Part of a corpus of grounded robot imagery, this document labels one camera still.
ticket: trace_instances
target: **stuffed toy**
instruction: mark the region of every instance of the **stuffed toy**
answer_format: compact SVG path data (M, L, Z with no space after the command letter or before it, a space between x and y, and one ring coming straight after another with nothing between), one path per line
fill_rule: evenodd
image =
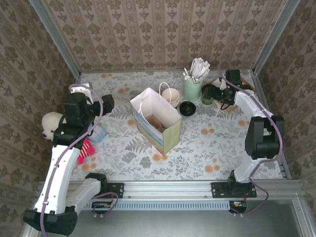
M43 127L43 137L49 140L53 140L54 131L58 128L62 114L56 112L50 112L43 116L41 119L41 125ZM77 158L79 164L83 163L83 158L88 157L95 153L93 146L90 144L89 140L86 138L83 142L83 146L80 152L80 155Z

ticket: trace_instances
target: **pink cloth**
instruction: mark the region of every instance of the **pink cloth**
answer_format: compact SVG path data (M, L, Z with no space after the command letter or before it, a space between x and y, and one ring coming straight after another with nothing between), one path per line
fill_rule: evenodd
M83 146L80 151L80 155L77 158L79 164L83 164L83 158L93 155L95 150L89 140L86 138L83 142Z

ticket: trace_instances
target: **paper bag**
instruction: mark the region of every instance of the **paper bag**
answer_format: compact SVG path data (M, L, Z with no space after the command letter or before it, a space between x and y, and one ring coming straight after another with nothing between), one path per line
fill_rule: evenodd
M180 139L181 115L163 97L151 88L130 101L138 130L162 154L167 154ZM166 130L161 133L145 119L153 115L158 118Z

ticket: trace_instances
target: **black bowl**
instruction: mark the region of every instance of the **black bowl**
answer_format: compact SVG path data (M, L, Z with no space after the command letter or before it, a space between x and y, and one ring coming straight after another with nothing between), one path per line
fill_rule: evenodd
M183 116L192 116L196 112L196 106L189 101L185 101L180 105L180 113Z

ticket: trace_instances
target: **damask wallpaper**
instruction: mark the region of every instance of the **damask wallpaper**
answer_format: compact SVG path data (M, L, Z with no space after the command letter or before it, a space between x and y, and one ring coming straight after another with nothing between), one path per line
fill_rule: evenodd
M43 0L81 71L251 68L286 0Z
M285 119L285 153L316 220L316 1L301 0L259 74Z
M74 78L27 0L0 1L0 236L19 236L22 213L46 175L51 144L41 117L62 111Z

